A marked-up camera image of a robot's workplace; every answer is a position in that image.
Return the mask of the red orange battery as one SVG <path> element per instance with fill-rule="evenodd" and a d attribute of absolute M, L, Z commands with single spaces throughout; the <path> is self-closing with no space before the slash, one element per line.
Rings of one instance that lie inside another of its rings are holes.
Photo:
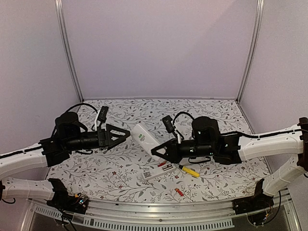
<path fill-rule="evenodd" d="M 158 166 L 158 167 L 161 167 L 161 166 L 165 165 L 166 163 L 167 163 L 167 162 L 166 162 L 166 161 L 164 161 L 164 162 L 162 162 L 162 163 L 158 164 L 157 166 Z"/>

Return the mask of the narrow white remote control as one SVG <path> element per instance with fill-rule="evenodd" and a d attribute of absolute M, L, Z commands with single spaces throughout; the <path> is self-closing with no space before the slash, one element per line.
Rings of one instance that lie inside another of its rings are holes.
<path fill-rule="evenodd" d="M 165 164 L 163 166 L 157 167 L 155 169 L 143 172 L 141 176 L 144 180 L 151 180 L 160 177 L 166 173 L 172 172 L 176 169 L 173 164 Z"/>

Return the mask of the yellow handled screwdriver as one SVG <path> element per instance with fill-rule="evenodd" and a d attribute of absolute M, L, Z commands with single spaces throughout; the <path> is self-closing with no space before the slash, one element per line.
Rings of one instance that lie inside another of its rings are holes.
<path fill-rule="evenodd" d="M 181 169 L 182 171 L 190 174 L 193 177 L 196 177 L 196 178 L 200 177 L 200 174 L 198 172 L 195 172 L 194 170 L 192 170 L 190 168 L 187 168 L 187 167 L 182 166 L 182 165 L 178 165 L 178 167 L 179 167 L 179 169 Z"/>

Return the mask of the white remote with green buttons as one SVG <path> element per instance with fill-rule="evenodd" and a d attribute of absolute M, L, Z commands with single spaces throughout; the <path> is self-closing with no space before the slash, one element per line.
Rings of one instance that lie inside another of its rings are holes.
<path fill-rule="evenodd" d="M 151 150 L 159 145 L 158 140 L 141 124 L 135 125 L 130 132 L 132 138 L 149 154 L 154 160 L 160 161 L 160 157 L 152 155 Z"/>

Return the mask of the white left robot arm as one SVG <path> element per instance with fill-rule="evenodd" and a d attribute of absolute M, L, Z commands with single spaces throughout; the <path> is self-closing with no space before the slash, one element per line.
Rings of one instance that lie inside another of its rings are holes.
<path fill-rule="evenodd" d="M 88 131 L 75 112 L 66 112 L 55 120 L 56 133 L 31 147 L 0 156 L 1 199 L 31 198 L 53 200 L 61 209 L 71 205 L 71 197 L 60 179 L 17 180 L 11 176 L 39 167 L 53 167 L 70 158 L 73 151 L 110 150 L 123 143 L 128 130 L 106 124 Z"/>

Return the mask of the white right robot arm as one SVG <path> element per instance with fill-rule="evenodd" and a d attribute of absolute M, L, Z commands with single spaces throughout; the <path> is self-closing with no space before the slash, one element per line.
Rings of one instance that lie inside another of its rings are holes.
<path fill-rule="evenodd" d="M 291 154 L 278 170 L 256 185 L 260 189 L 249 198 L 249 206 L 259 210 L 293 180 L 308 171 L 308 119 L 282 130 L 248 135 L 233 131 L 221 133 L 218 122 L 207 116 L 192 121 L 192 139 L 173 138 L 154 147 L 151 154 L 178 164 L 184 158 L 211 157 L 222 165 L 240 164 L 260 156 Z"/>

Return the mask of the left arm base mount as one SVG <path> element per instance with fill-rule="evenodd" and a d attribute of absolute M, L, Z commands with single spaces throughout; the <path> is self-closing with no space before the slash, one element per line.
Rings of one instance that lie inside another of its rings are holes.
<path fill-rule="evenodd" d="M 51 200 L 46 201 L 46 204 L 61 211 L 86 214 L 89 197 L 81 193 L 69 195 L 66 192 L 56 192 Z"/>

